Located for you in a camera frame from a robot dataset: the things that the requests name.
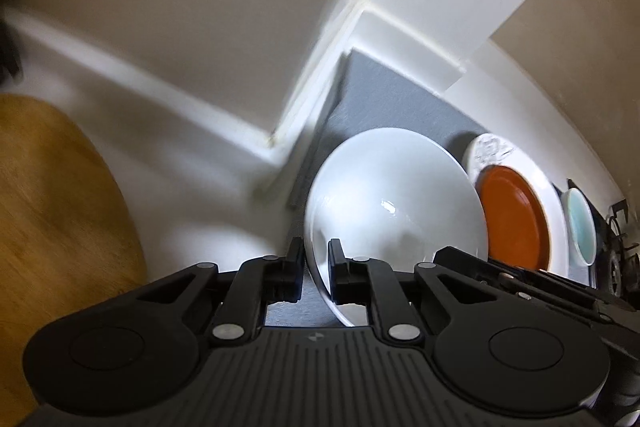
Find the brown round plate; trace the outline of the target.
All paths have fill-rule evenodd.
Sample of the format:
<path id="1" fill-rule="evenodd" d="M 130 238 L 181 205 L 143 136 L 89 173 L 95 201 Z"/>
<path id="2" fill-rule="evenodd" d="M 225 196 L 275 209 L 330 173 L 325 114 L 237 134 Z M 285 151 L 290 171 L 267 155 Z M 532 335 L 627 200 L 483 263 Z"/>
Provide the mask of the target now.
<path id="1" fill-rule="evenodd" d="M 491 166 L 482 171 L 476 188 L 485 213 L 489 258 L 515 268 L 547 269 L 547 220 L 525 179 L 509 167 Z"/>

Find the large white bowl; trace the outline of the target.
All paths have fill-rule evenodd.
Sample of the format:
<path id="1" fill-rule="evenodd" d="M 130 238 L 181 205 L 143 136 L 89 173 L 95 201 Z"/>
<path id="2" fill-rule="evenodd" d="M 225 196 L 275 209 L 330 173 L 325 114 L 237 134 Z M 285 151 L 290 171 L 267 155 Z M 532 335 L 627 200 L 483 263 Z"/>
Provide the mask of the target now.
<path id="1" fill-rule="evenodd" d="M 322 162 L 304 214 L 308 267 L 330 298 L 328 245 L 349 258 L 373 258 L 410 272 L 454 247 L 488 258 L 480 198 L 463 167 L 426 136 L 400 128 L 361 132 Z"/>

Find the white floral square plate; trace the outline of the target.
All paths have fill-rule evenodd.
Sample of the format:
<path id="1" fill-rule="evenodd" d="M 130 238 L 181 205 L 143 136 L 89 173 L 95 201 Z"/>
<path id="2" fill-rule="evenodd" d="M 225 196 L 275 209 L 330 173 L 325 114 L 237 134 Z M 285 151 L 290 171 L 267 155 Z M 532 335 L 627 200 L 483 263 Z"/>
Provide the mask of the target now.
<path id="1" fill-rule="evenodd" d="M 565 218 L 555 187 L 536 162 L 526 153 L 502 136 L 483 133 L 472 140 L 463 155 L 463 165 L 470 181 L 476 188 L 480 174 L 491 166 L 509 167 L 519 173 L 537 196 L 550 236 L 550 260 L 546 271 L 567 277 L 568 239 Z"/>

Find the teal glazed bowl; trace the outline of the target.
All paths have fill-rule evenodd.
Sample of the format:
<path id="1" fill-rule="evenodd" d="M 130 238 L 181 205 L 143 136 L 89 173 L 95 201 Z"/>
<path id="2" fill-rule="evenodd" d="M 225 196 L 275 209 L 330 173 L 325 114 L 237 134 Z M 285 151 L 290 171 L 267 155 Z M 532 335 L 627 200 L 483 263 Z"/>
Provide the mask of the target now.
<path id="1" fill-rule="evenodd" d="M 589 202 L 577 187 L 564 192 L 561 202 L 572 260 L 578 267 L 591 267 L 596 260 L 598 244 Z"/>

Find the wooden cutting board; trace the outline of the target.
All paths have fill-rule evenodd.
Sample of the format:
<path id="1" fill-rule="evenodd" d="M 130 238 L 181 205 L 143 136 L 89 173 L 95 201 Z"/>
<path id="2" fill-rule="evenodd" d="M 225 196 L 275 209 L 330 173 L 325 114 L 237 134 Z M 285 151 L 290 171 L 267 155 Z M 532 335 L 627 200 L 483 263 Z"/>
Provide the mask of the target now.
<path id="1" fill-rule="evenodd" d="M 2 425 L 37 405 L 22 369 L 32 335 L 145 281 L 136 227 L 92 142 L 54 106 L 2 94 Z"/>

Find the grey counter mat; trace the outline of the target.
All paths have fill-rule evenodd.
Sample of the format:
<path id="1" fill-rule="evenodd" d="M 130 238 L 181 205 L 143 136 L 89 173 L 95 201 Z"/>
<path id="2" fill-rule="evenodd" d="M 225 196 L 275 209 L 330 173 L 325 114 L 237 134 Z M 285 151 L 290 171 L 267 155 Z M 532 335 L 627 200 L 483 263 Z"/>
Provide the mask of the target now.
<path id="1" fill-rule="evenodd" d="M 585 141 L 502 49 L 487 43 L 468 71 L 437 96 L 366 54 L 350 54 L 312 132 L 311 144 L 286 202 L 292 221 L 285 239 L 302 235 L 304 205 L 322 161 L 351 136 L 374 128 L 418 132 L 464 161 L 485 132 L 511 141 L 557 187 L 573 179 L 589 196 L 599 163 Z"/>

